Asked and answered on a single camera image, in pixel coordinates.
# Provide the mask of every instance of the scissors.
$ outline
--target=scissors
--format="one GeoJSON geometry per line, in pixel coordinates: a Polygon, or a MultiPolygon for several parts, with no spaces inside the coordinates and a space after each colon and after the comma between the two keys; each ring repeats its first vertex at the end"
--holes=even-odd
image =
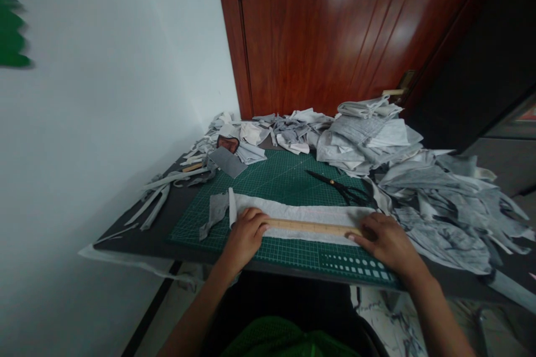
{"type": "Polygon", "coordinates": [[[311,170],[305,170],[307,173],[309,173],[311,176],[313,176],[315,179],[319,179],[320,181],[323,181],[337,189],[339,194],[342,195],[344,198],[346,205],[350,206],[350,202],[353,201],[359,206],[367,206],[369,201],[371,200],[371,196],[364,192],[363,190],[360,190],[355,187],[347,187],[343,184],[338,183],[335,180],[331,180],[327,177],[324,177],[320,174],[317,174],[315,172],[312,172],[311,170]]]}

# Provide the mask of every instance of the cutting mat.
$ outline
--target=cutting mat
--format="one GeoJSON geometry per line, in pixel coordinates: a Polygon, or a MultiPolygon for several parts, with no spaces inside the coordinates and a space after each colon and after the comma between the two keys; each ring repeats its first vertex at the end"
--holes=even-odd
{"type": "MultiPolygon", "coordinates": [[[[208,221],[210,196],[226,192],[229,187],[233,187],[238,194],[287,205],[346,206],[335,188],[305,172],[311,170],[342,184],[367,191],[360,179],[341,175],[336,168],[317,162],[312,155],[268,150],[266,156],[267,161],[248,166],[234,180],[218,171],[214,179],[203,184],[167,241],[183,247],[220,253],[229,235],[228,214],[212,228],[208,238],[202,242],[199,241],[199,228],[208,221]]],[[[254,259],[343,277],[349,282],[360,281],[373,286],[400,289],[396,275],[362,248],[350,245],[265,237],[254,259]]]]}

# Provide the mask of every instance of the door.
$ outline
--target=door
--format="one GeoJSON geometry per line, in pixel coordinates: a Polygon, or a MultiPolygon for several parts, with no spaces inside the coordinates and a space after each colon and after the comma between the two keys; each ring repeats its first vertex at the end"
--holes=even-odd
{"type": "Polygon", "coordinates": [[[334,115],[396,89],[424,68],[464,1],[241,0],[252,114],[334,115]]]}

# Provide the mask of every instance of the person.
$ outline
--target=person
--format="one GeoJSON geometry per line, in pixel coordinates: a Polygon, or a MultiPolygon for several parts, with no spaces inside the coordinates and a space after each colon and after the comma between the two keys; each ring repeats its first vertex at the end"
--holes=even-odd
{"type": "MultiPolygon", "coordinates": [[[[158,357],[385,355],[353,309],[348,285],[243,271],[231,286],[261,246],[267,218],[257,208],[243,211],[158,357]]],[[[396,220],[372,213],[361,228],[375,240],[348,238],[398,274],[415,304],[429,355],[475,356],[438,281],[396,220]]]]}

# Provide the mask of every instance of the table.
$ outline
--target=table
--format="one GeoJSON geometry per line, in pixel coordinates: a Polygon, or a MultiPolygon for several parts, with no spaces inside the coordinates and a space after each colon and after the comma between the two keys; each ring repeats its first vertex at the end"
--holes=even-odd
{"type": "MultiPolygon", "coordinates": [[[[264,149],[278,149],[274,147],[268,138],[261,147],[264,149]]],[[[166,173],[173,170],[178,170],[178,163],[184,159],[180,157],[176,164],[173,164],[166,173]]],[[[151,257],[160,257],[173,259],[178,261],[188,261],[194,263],[213,264],[216,262],[217,255],[203,250],[184,248],[175,244],[166,242],[165,239],[173,230],[173,227],[179,220],[180,216],[188,205],[194,200],[196,194],[200,190],[200,186],[176,188],[171,186],[169,197],[162,207],[153,226],[148,231],[139,231],[137,229],[130,230],[123,235],[121,239],[102,242],[95,245],[95,249],[108,250],[114,252],[122,252],[129,254],[137,254],[151,257]]],[[[124,223],[140,208],[142,204],[139,202],[130,210],[126,211],[103,235],[108,236],[124,229],[124,223]]],[[[141,216],[143,221],[149,211],[141,216]]],[[[516,240],[516,242],[525,247],[534,248],[534,243],[526,239],[516,240]]],[[[533,269],[532,273],[536,274],[536,252],[531,252],[528,255],[507,255],[502,250],[499,250],[504,266],[500,269],[505,275],[517,281],[520,285],[527,288],[529,291],[536,293],[536,280],[530,275],[529,269],[533,269]]],[[[466,271],[447,268],[437,263],[434,263],[423,257],[432,275],[440,282],[443,292],[448,298],[457,298],[463,300],[480,301],[491,304],[512,304],[508,298],[492,290],[488,286],[482,284],[477,276],[466,271]]],[[[314,273],[303,271],[280,265],[261,261],[251,261],[246,269],[261,271],[267,273],[284,274],[297,277],[314,278],[326,281],[347,282],[343,278],[335,277],[330,274],[314,273]]],[[[366,282],[352,282],[357,286],[369,286],[366,282]]]]}

